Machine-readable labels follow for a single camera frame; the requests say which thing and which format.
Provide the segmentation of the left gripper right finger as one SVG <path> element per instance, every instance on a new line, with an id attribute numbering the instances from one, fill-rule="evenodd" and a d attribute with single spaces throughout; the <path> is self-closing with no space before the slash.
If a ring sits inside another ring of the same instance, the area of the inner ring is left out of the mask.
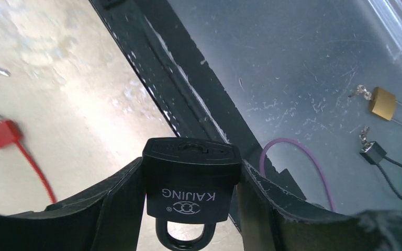
<path id="1" fill-rule="evenodd" d="M 237 186 L 245 250 L 402 250 L 402 211 L 343 215 L 310 204 L 242 165 Z"/>

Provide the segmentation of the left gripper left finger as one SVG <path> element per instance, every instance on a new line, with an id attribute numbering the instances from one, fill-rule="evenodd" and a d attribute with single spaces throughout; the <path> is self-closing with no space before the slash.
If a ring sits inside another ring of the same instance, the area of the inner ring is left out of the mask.
<path id="1" fill-rule="evenodd" d="M 0 250 L 136 250 L 145 199 L 141 159 L 40 212 L 0 215 Z"/>

